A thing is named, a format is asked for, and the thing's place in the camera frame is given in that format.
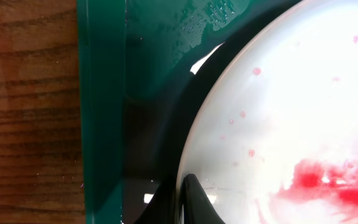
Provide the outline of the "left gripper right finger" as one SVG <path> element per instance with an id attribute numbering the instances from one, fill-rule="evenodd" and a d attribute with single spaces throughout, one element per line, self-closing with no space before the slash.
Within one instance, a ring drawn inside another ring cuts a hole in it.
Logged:
<path id="1" fill-rule="evenodd" d="M 181 186 L 184 224 L 225 224 L 194 174 L 188 174 Z"/>

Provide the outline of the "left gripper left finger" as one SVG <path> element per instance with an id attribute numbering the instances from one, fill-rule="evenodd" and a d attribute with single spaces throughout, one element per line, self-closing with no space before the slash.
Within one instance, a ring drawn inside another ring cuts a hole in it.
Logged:
<path id="1" fill-rule="evenodd" d="M 167 177 L 160 183 L 151 201 L 135 224 L 174 224 L 176 179 Z"/>

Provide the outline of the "light blue plate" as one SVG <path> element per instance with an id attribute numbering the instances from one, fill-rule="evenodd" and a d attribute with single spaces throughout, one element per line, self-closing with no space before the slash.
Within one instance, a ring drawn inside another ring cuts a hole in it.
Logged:
<path id="1" fill-rule="evenodd" d="M 192 177 L 224 223 L 358 223 L 358 0 L 301 1 L 233 58 L 177 191 Z"/>

